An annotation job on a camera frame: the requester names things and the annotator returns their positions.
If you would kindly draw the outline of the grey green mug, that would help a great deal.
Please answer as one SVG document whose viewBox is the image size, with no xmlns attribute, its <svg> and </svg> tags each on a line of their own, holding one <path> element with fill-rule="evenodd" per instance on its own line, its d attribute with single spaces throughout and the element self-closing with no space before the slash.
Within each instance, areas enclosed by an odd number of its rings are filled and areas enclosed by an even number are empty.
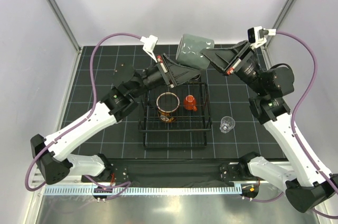
<svg viewBox="0 0 338 224">
<path fill-rule="evenodd" d="M 191 34 L 183 34 L 177 48 L 177 63 L 191 68 L 205 70 L 210 61 L 201 53 L 203 49 L 213 49 L 214 41 Z"/>
</svg>

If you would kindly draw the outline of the small orange cup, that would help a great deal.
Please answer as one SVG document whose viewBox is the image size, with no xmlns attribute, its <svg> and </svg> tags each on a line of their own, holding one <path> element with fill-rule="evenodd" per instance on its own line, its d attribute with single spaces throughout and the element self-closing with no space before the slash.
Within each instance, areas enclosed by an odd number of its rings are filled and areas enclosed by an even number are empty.
<svg viewBox="0 0 338 224">
<path fill-rule="evenodd" d="M 183 100 L 183 107 L 186 110 L 197 111 L 197 102 L 193 95 L 187 95 Z"/>
</svg>

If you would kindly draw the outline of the black red skull mug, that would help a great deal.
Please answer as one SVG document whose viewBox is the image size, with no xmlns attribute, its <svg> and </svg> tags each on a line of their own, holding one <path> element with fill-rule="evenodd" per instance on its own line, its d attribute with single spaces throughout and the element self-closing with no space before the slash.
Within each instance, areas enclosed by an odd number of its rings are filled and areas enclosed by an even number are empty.
<svg viewBox="0 0 338 224">
<path fill-rule="evenodd" d="M 177 111 L 180 106 L 178 96 L 172 92 L 164 92 L 156 99 L 158 116 L 162 122 L 173 123 L 177 120 Z"/>
</svg>

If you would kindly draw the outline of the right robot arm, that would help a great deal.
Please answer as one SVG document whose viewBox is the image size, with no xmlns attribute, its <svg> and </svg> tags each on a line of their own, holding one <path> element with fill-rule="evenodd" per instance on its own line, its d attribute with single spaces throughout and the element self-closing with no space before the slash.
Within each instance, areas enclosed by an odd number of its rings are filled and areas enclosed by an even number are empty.
<svg viewBox="0 0 338 224">
<path fill-rule="evenodd" d="M 280 63 L 262 69 L 253 59 L 254 50 L 248 41 L 230 48 L 205 48 L 201 55 L 221 74 L 235 74 L 256 93 L 249 99 L 252 115 L 276 140 L 293 168 L 288 171 L 251 152 L 239 158 L 239 176 L 244 180 L 266 180 L 283 191 L 289 203 L 302 213 L 331 198 L 337 174 L 316 156 L 292 121 L 294 114 L 283 99 L 294 91 L 291 67 Z"/>
</svg>

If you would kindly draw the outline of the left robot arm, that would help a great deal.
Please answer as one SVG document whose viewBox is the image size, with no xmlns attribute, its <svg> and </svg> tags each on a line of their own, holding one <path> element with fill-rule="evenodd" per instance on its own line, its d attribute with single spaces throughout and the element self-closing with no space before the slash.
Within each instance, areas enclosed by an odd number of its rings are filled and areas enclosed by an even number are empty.
<svg viewBox="0 0 338 224">
<path fill-rule="evenodd" d="M 117 67 L 111 90 L 95 101 L 84 115 L 63 129 L 43 137 L 31 138 L 32 155 L 46 182 L 56 184 L 68 175 L 88 175 L 100 182 L 111 178 L 112 166 L 103 154 L 74 155 L 72 152 L 82 143 L 103 129 L 112 126 L 130 113 L 138 103 L 136 98 L 159 86 L 174 88 L 200 75 L 200 70 L 183 66 L 161 54 L 142 73 L 131 64 Z"/>
</svg>

